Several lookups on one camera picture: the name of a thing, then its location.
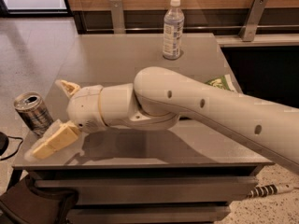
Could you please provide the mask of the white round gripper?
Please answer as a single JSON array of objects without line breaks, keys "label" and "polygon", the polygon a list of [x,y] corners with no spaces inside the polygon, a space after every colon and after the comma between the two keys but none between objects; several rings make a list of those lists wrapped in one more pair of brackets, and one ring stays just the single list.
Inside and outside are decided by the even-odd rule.
[{"label": "white round gripper", "polygon": [[27,161],[48,158],[78,140],[81,132],[97,133],[107,126],[100,114],[101,85],[81,88],[79,84],[57,79],[55,85],[70,98],[66,112],[71,121],[54,121],[24,154]]}]

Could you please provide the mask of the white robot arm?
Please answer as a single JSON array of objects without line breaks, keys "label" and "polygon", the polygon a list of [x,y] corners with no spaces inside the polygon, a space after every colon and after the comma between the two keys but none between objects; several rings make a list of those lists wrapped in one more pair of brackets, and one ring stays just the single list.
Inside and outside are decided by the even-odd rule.
[{"label": "white robot arm", "polygon": [[222,90],[162,67],[140,70],[132,83],[80,87],[58,80],[69,99],[69,121],[54,121],[25,153],[46,159],[83,133],[109,127],[165,130],[180,117],[195,119],[284,168],[299,171],[299,109]]}]

